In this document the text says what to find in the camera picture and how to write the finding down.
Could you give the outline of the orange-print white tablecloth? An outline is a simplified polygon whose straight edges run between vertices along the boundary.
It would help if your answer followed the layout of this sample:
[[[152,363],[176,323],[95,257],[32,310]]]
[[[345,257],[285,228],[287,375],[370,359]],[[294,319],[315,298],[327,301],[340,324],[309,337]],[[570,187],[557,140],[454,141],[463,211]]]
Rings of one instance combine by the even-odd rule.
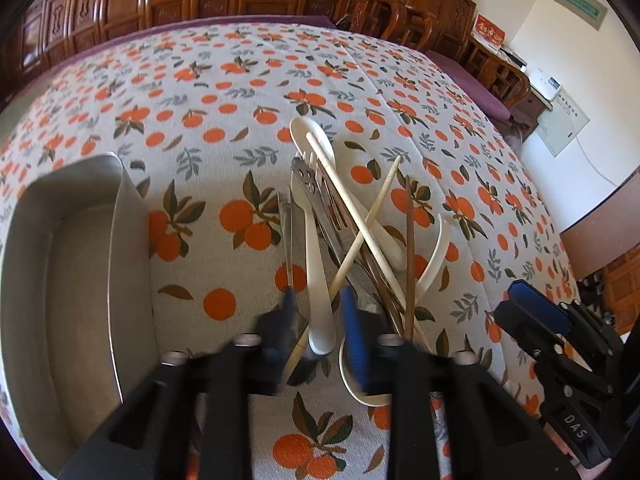
[[[157,367],[287,315],[254,477],[382,479],[396,403],[352,319],[474,353],[535,417],[495,315],[516,280],[576,296],[528,171],[427,56],[301,24],[138,32],[60,70],[2,143],[1,417],[60,478]]]

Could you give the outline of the cream plastic ladle spoon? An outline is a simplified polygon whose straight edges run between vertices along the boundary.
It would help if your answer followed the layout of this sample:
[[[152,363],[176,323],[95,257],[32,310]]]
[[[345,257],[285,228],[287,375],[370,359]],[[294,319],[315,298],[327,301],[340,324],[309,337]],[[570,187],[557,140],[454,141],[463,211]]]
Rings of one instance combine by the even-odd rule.
[[[437,216],[437,224],[438,237],[434,252],[432,253],[431,259],[428,260],[427,266],[420,275],[420,278],[416,281],[416,291],[414,292],[414,300],[416,301],[420,301],[422,299],[435,281],[435,278],[445,261],[446,252],[450,243],[450,226],[449,223],[442,218],[441,214]],[[368,406],[369,408],[378,408],[379,406],[390,404],[389,394],[365,396],[358,390],[356,380],[352,377],[352,373],[348,368],[346,338],[342,339],[340,348],[338,349],[338,366],[340,367],[341,378],[343,379],[343,384],[346,390],[357,402]]]

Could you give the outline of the stainless steel fork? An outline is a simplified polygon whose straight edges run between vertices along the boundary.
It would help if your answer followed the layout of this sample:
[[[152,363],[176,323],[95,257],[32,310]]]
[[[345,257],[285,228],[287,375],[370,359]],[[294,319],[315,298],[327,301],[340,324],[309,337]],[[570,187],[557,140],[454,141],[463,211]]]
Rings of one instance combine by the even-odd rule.
[[[329,246],[334,264],[340,266],[358,234],[357,227],[352,223],[352,218],[344,207],[341,197],[335,193],[333,184],[314,154],[309,155],[309,162],[311,169],[314,170],[320,200],[329,218],[329,226],[322,229],[323,236]],[[357,252],[352,268],[344,278],[344,284],[352,286],[359,309],[384,314],[386,318],[390,317],[385,312],[384,304],[375,288],[371,266],[363,259],[360,252]]]

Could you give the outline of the cream chopstick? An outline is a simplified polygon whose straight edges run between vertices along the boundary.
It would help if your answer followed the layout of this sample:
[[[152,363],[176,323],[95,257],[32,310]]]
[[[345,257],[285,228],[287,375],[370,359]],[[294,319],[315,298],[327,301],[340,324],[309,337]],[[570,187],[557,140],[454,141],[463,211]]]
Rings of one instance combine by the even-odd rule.
[[[314,220],[316,220],[317,230],[321,229],[316,216],[314,216]],[[343,261],[341,267],[338,268],[338,270],[341,270],[343,274],[346,274],[349,271],[349,268],[352,266],[352,258],[354,258],[354,252],[356,252],[359,248],[360,247],[358,246],[352,246],[352,248],[350,248],[350,252]],[[288,358],[288,362],[286,362],[285,364],[283,377],[286,379],[286,383],[290,386],[298,386],[306,382],[316,369],[317,362],[324,357],[315,354],[311,350],[308,338],[308,325],[309,322],[303,329],[302,334],[298,337],[291,356]]]
[[[388,284],[388,286],[390,286],[390,290],[400,303],[401,307],[405,307],[405,293],[400,287],[394,271],[390,267],[390,264],[383,254],[380,244],[378,244],[378,240],[374,237],[370,229],[370,223],[376,218],[378,210],[385,200],[385,196],[388,192],[390,192],[390,186],[392,185],[393,180],[396,177],[396,172],[400,165],[401,158],[397,157],[392,163],[392,166],[390,167],[390,170],[388,170],[387,176],[383,181],[382,188],[380,189],[380,192],[378,192],[378,195],[376,196],[371,209],[367,212],[366,218],[362,218],[357,205],[352,199],[352,196],[350,196],[348,188],[346,188],[346,186],[342,182],[328,155],[319,144],[316,136],[312,132],[307,132],[306,140],[314,151],[314,154],[316,154],[318,161],[320,162],[324,170],[326,170],[326,174],[329,176],[334,188],[337,190],[338,195],[341,197],[349,214],[352,216],[352,220],[354,220],[354,222],[356,223],[358,234],[356,235],[352,246],[360,247],[362,243],[367,244],[370,252],[372,252],[374,260],[378,264],[378,267],[380,268],[384,278],[386,279],[386,283]]]

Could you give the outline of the smiley-handle steel spoon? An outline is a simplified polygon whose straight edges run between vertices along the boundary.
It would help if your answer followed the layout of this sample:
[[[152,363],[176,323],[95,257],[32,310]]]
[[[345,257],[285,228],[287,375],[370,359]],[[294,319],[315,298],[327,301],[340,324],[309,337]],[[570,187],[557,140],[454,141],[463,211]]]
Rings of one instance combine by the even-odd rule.
[[[311,170],[306,162],[299,157],[293,158],[291,168],[293,170],[294,180],[302,186],[307,200],[311,203],[314,215],[322,229],[323,238],[329,247],[331,258],[335,265],[339,266],[346,256],[346,252],[338,238],[336,229],[334,228],[328,210],[326,209],[326,205],[322,200],[322,194],[316,182],[316,174]],[[370,310],[373,312],[378,306],[378,302],[361,286],[352,271],[347,273],[346,281],[348,281],[355,289],[358,307],[363,308],[363,310]]]

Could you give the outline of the red printed sign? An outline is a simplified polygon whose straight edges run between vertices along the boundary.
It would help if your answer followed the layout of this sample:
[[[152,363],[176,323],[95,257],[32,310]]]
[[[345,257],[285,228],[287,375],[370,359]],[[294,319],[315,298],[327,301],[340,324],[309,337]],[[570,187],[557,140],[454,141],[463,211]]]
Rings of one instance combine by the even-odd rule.
[[[471,34],[488,50],[497,53],[506,40],[506,32],[483,14],[477,14]]]

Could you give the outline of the white wall panel box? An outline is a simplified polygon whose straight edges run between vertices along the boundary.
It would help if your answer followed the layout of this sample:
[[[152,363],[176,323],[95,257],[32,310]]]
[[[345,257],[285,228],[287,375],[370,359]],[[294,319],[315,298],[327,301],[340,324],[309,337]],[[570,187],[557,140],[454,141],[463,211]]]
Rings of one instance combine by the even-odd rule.
[[[539,116],[535,133],[551,155],[556,157],[588,125],[590,119],[563,87],[551,105],[552,110],[545,110]]]

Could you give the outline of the green framed wall plaque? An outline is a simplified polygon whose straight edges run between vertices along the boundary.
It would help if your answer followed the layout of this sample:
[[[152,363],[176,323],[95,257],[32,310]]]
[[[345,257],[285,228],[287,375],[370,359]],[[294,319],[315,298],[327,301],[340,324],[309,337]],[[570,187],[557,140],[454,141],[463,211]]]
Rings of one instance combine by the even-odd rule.
[[[608,9],[598,0],[553,0],[574,13],[595,30],[599,30]]]

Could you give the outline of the wooden side table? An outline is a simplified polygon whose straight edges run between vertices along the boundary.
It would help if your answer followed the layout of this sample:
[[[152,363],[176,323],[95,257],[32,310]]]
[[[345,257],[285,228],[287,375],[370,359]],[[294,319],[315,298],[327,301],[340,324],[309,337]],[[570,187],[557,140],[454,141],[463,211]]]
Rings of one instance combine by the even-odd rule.
[[[538,118],[547,109],[544,99],[534,91],[526,73],[500,58],[469,36],[461,65],[508,110],[512,122],[525,131],[538,126]]]

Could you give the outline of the dark brown wooden chopstick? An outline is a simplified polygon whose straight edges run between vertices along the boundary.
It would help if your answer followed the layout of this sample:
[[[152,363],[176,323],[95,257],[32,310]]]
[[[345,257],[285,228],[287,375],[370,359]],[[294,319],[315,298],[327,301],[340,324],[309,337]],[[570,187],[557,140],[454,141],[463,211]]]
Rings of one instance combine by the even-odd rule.
[[[406,275],[406,306],[405,306],[405,338],[406,341],[413,341],[414,330],[414,307],[416,300],[416,278],[414,271],[414,233],[413,233],[413,201],[411,194],[411,178],[405,178],[405,191],[407,195],[407,211],[406,211],[406,256],[407,256],[407,275]]]

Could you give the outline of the grey metal tray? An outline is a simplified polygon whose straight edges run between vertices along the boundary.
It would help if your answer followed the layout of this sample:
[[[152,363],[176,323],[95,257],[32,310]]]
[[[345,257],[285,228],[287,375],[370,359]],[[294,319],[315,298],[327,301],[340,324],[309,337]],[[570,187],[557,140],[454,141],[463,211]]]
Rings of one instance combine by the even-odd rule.
[[[1,363],[38,472],[58,476],[157,360],[148,210],[122,161],[32,182],[4,246]]]

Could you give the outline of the cream plastic fork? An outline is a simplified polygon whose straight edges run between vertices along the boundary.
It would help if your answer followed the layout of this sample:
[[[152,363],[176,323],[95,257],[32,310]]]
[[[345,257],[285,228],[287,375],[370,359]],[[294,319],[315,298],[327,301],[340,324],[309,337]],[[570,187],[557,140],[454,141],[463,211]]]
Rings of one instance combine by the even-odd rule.
[[[319,356],[326,356],[335,347],[336,331],[314,210],[305,194],[306,188],[299,181],[299,178],[303,177],[298,168],[301,162],[298,157],[294,157],[291,162],[291,193],[294,202],[303,211],[305,222],[305,257],[310,307],[308,338],[311,350]]]

